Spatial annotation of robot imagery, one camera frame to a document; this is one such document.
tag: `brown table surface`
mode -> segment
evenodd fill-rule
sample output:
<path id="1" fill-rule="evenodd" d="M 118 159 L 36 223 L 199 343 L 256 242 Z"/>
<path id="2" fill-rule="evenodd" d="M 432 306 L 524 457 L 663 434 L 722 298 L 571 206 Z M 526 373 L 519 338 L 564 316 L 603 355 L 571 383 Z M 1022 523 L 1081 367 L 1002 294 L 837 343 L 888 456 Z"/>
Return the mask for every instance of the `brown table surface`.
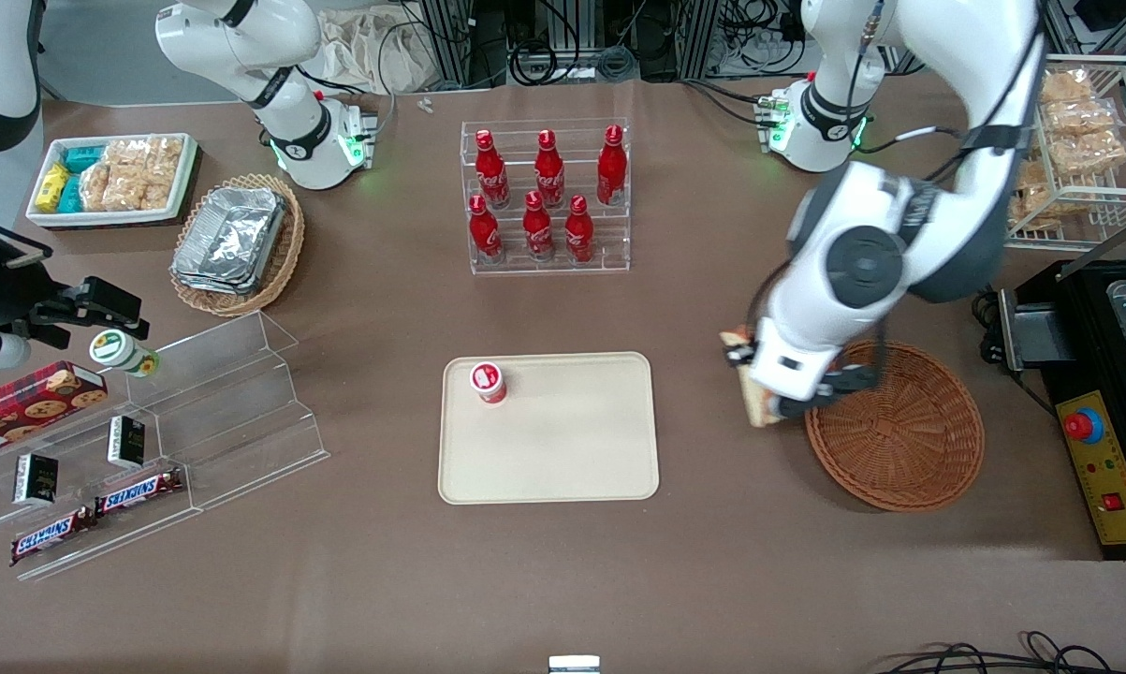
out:
<path id="1" fill-rule="evenodd" d="M 874 511 L 824 474 L 802 423 L 747 425 L 716 332 L 784 259 L 816 176 L 761 156 L 750 127 L 679 86 L 431 98 L 432 115 L 401 99 L 374 170 L 297 191 L 309 234 L 268 313 L 302 341 L 294 381 L 332 457 L 42 583 L 14 579 L 0 534 L 0 672 L 540 672 L 549 655 L 593 653 L 610 673 L 863 673 L 933 641 L 1019 654 L 1030 628 L 1126 668 L 1126 564 L 1096 561 L 1056 422 L 978 359 L 968 303 L 909 298 L 890 326 L 951 367 L 982 410 L 985 464 L 951 507 Z M 874 111 L 874 142 L 964 122 L 928 74 L 891 78 Z M 611 115 L 634 125 L 634 269 L 473 278 L 459 124 Z M 277 172 L 242 104 L 48 104 L 45 116 L 48 137 L 191 133 L 207 153 L 200 192 Z M 924 137 L 874 161 L 922 176 L 951 146 Z M 220 323 L 170 287 L 177 227 L 19 224 L 56 246 L 59 280 L 97 273 L 142 296 L 151 344 Z M 1001 282 L 1053 257 L 1015 252 Z M 83 362 L 92 332 L 73 333 L 66 354 Z M 655 496 L 443 503 L 450 359 L 610 350 L 652 362 Z"/>

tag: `coca-cola bottle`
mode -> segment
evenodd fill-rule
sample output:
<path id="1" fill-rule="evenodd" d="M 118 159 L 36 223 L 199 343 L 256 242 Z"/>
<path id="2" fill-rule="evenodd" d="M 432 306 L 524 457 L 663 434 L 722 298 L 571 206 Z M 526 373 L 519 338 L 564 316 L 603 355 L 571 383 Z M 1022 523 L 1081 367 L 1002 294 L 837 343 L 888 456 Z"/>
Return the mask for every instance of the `coca-cola bottle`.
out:
<path id="1" fill-rule="evenodd" d="M 479 253 L 479 263 L 500 264 L 503 261 L 503 244 L 500 242 L 495 216 L 486 209 L 484 197 L 473 196 L 468 204 L 472 210 L 472 242 Z"/>
<path id="2" fill-rule="evenodd" d="M 625 129 L 618 125 L 614 124 L 605 129 L 605 149 L 600 151 L 600 159 L 597 161 L 597 199 L 606 206 L 625 204 L 625 174 L 629 161 L 622 146 L 623 140 Z"/>
<path id="3" fill-rule="evenodd" d="M 475 132 L 475 146 L 479 149 L 479 156 L 475 158 L 475 172 L 479 174 L 480 189 L 484 191 L 489 208 L 506 208 L 508 206 L 508 173 L 503 169 L 503 158 L 495 150 L 495 142 L 491 140 L 489 129 L 481 128 Z"/>
<path id="4" fill-rule="evenodd" d="M 542 195 L 530 189 L 525 195 L 525 242 L 529 244 L 529 257 L 537 263 L 554 260 L 554 240 L 551 239 L 551 215 L 542 208 Z"/>
<path id="5" fill-rule="evenodd" d="M 571 197 L 571 215 L 566 217 L 566 252 L 571 264 L 590 263 L 596 255 L 596 227 L 588 215 L 588 200 L 581 195 Z"/>
<path id="6" fill-rule="evenodd" d="M 537 174 L 537 191 L 547 209 L 554 209 L 563 204 L 563 158 L 554 147 L 554 132 L 546 128 L 537 134 L 537 161 L 534 162 Z"/>

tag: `cookie box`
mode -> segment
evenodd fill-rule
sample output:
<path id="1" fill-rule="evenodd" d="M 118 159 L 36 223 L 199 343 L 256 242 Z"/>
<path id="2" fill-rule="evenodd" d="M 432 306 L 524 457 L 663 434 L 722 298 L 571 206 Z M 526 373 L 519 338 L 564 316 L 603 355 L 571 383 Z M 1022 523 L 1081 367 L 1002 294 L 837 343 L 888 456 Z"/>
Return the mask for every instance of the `cookie box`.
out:
<path id="1" fill-rule="evenodd" d="M 0 387 L 0 448 L 108 397 L 105 379 L 59 361 Z"/>

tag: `round basket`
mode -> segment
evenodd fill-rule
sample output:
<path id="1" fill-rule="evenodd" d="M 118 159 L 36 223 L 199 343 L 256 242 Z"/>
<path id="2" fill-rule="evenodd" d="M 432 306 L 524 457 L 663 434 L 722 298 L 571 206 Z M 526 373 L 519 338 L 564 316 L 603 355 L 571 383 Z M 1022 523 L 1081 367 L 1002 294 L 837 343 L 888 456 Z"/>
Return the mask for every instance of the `round basket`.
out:
<path id="1" fill-rule="evenodd" d="M 872 362 L 874 342 L 846 350 Z M 924 351 L 887 342 L 883 384 L 805 419 L 820 464 L 847 492 L 896 512 L 945 507 L 983 464 L 983 420 L 966 387 Z"/>
<path id="2" fill-rule="evenodd" d="M 284 221 L 280 222 L 280 234 L 276 236 L 275 248 L 271 248 L 271 258 L 268 260 L 267 271 L 263 272 L 262 286 L 254 294 L 230 295 L 197 290 L 195 287 L 182 285 L 182 282 L 172 276 L 172 286 L 176 287 L 176 293 L 179 294 L 180 299 L 185 299 L 187 306 L 206 311 L 212 313 L 212 315 L 233 318 L 233 316 L 247 315 L 247 313 L 251 313 L 254 309 L 268 306 L 268 304 L 275 302 L 280 293 L 284 291 L 284 286 L 288 285 L 292 272 L 297 268 L 297 257 L 301 257 L 301 246 L 305 242 L 305 216 L 301 213 L 301 204 L 297 203 L 297 196 L 293 195 L 292 188 L 282 182 L 282 180 L 272 178 L 272 176 L 238 176 L 238 178 L 222 182 L 218 187 L 206 192 L 204 197 L 200 197 L 200 200 L 185 221 L 185 230 L 180 231 L 179 240 L 176 243 L 177 249 L 180 248 L 181 243 L 185 243 L 185 237 L 189 233 L 191 222 L 196 218 L 200 206 L 204 206 L 204 201 L 208 199 L 208 195 L 212 195 L 214 189 L 220 187 L 244 187 L 249 189 L 267 187 L 271 191 L 277 192 L 277 195 L 284 196 L 285 200 L 287 200 Z"/>

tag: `black box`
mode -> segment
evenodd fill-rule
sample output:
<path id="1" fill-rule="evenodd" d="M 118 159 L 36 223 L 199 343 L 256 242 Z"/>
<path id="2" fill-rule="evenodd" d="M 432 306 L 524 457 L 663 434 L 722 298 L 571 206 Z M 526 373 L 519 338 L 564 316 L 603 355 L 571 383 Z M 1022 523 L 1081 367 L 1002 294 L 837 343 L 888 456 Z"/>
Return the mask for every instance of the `black box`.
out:
<path id="1" fill-rule="evenodd" d="M 129 416 L 109 420 L 108 461 L 122 468 L 142 468 L 148 455 L 148 426 Z"/>
<path id="2" fill-rule="evenodd" d="M 59 485 L 59 461 L 39 455 L 18 457 L 18 474 L 14 478 L 16 504 L 53 504 Z"/>

